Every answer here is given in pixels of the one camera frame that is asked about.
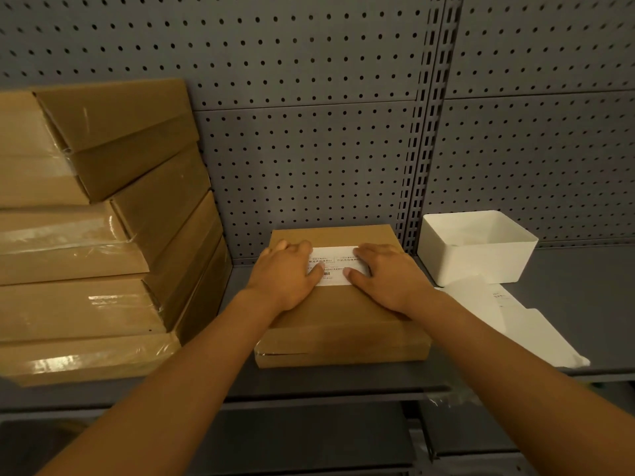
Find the forearm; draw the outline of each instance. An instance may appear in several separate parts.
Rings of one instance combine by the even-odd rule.
[[[541,474],[635,474],[633,417],[434,292],[408,315]]]
[[[264,298],[240,292],[41,476],[182,474],[244,361],[276,315]]]

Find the brown cardboard box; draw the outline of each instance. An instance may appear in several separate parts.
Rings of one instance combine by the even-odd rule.
[[[231,258],[221,239],[171,332],[0,344],[0,376],[34,386],[147,375],[210,323],[231,270]]]
[[[0,287],[0,341],[165,333],[222,236],[211,192],[146,274]]]
[[[209,188],[192,144],[105,202],[0,210],[0,286],[147,272]]]
[[[101,202],[198,140],[183,80],[0,93],[0,207]]]
[[[313,247],[401,245],[389,225],[274,230],[269,247],[306,239]],[[353,286],[321,286],[282,313],[255,349],[260,368],[423,360],[430,337],[403,314],[389,311]]]

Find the person's left arm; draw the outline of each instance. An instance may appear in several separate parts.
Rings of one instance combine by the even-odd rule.
[[[265,249],[249,283],[198,336],[65,448],[38,476],[183,474],[245,360],[277,315],[322,278],[309,242]]]

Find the white plastic container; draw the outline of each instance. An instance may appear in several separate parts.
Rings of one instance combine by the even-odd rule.
[[[417,254],[440,287],[476,274],[503,284],[520,279],[537,242],[498,211],[427,214]]]

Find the person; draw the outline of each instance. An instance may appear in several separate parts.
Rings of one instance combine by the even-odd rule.
[[[306,274],[311,251],[307,241],[265,249],[227,308],[39,476],[183,474],[269,324],[321,279],[320,265]],[[347,279],[423,325],[540,474],[635,475],[635,418],[435,290],[398,249],[363,244],[354,253],[371,277],[348,268]]]

